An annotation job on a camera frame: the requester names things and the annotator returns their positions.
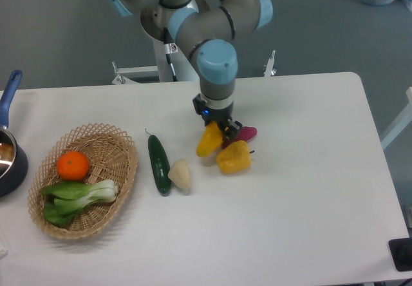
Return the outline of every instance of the yellow bell pepper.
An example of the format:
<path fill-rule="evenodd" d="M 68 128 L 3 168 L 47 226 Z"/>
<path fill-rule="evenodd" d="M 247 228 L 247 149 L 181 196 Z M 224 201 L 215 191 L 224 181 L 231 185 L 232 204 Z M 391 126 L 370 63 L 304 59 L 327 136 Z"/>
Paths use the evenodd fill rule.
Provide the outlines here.
<path fill-rule="evenodd" d="M 215 149 L 221 146 L 223 142 L 223 133 L 216 122 L 212 121 L 207 124 L 203 135 L 196 148 L 196 154 L 199 157 L 210 155 Z"/>
<path fill-rule="evenodd" d="M 249 147 L 243 140 L 232 142 L 219 153 L 216 161 L 225 175 L 246 169 L 252 164 Z"/>

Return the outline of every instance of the orange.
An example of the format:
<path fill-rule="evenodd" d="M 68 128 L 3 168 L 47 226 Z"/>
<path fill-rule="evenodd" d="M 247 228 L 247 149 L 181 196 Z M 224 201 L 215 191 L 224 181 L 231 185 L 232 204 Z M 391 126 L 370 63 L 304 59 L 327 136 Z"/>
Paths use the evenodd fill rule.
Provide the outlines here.
<path fill-rule="evenodd" d="M 80 152 L 67 152 L 60 156 L 57 161 L 57 173 L 63 180 L 81 180 L 88 174 L 88 171 L 88 158 Z"/>

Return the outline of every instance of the blue pot handle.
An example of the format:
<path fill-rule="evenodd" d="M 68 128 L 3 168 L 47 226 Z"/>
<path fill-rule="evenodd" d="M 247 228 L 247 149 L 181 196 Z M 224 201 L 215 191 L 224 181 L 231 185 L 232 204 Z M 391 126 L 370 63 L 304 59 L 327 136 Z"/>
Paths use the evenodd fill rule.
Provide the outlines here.
<path fill-rule="evenodd" d="M 14 70 L 7 82 L 5 91 L 0 99 L 0 127 L 8 127 L 8 110 L 12 103 L 15 91 L 19 87 L 23 73 L 21 70 Z"/>

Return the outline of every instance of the bell pepper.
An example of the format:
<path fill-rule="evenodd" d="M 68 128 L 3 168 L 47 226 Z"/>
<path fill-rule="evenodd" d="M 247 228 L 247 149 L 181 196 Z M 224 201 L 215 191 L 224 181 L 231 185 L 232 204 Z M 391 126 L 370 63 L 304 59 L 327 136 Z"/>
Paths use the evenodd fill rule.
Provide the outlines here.
<path fill-rule="evenodd" d="M 223 142 L 223 133 L 216 122 L 212 121 L 207 124 L 203 135 L 196 148 L 196 154 L 199 157 L 206 157 L 214 150 L 221 146 Z"/>
<path fill-rule="evenodd" d="M 229 144 L 218 154 L 216 161 L 220 171 L 225 175 L 246 169 L 252 164 L 249 147 L 243 140 Z"/>
<path fill-rule="evenodd" d="M 243 126 L 236 138 L 234 140 L 226 140 L 221 144 L 221 148 L 227 148 L 227 146 L 234 141 L 244 140 L 248 142 L 258 134 L 257 132 L 258 130 L 255 127 Z"/>

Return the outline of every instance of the black cable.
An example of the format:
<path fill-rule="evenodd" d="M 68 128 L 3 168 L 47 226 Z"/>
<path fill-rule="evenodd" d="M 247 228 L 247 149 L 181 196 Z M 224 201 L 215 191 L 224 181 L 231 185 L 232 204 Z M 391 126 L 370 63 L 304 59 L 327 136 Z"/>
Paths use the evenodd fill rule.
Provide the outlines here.
<path fill-rule="evenodd" d="M 164 8 L 167 8 L 167 9 L 180 9 L 180 8 L 186 7 L 191 1 L 192 0 L 188 0 L 187 2 L 182 3 L 180 5 L 167 5 L 167 4 L 162 2 L 162 3 L 160 3 L 160 6 L 162 6 Z"/>
<path fill-rule="evenodd" d="M 226 15 L 227 17 L 227 21 L 229 22 L 230 25 L 230 30 L 232 31 L 232 40 L 234 39 L 234 36 L 236 34 L 236 30 L 234 29 L 234 23 L 233 23 L 233 19 L 230 16 L 229 11 L 227 11 L 227 9 L 224 6 L 220 6 L 219 7 L 221 9 L 221 11 L 223 11 L 223 13 Z"/>
<path fill-rule="evenodd" d="M 398 286 L 405 286 L 406 284 L 409 284 L 412 281 L 412 278 L 404 281 L 403 283 L 399 284 Z"/>
<path fill-rule="evenodd" d="M 198 43 L 196 46 L 193 47 L 193 49 L 191 50 L 191 52 L 189 54 L 189 62 L 192 60 L 192 56 L 196 52 L 196 50 L 198 48 L 200 48 L 201 46 L 203 46 L 209 40 L 212 40 L 212 39 L 205 39 L 205 40 L 201 41 L 200 43 Z"/>
<path fill-rule="evenodd" d="M 166 45 L 168 43 L 167 40 L 168 40 L 169 37 L 171 38 L 169 30 L 165 27 L 163 29 L 163 44 L 164 45 Z M 178 82 L 178 78 L 176 76 L 176 72 L 175 72 L 174 67 L 173 67 L 173 63 L 172 63 L 172 60 L 171 60 L 170 53 L 166 53 L 166 61 L 169 64 L 170 70 L 172 72 L 173 82 Z"/>

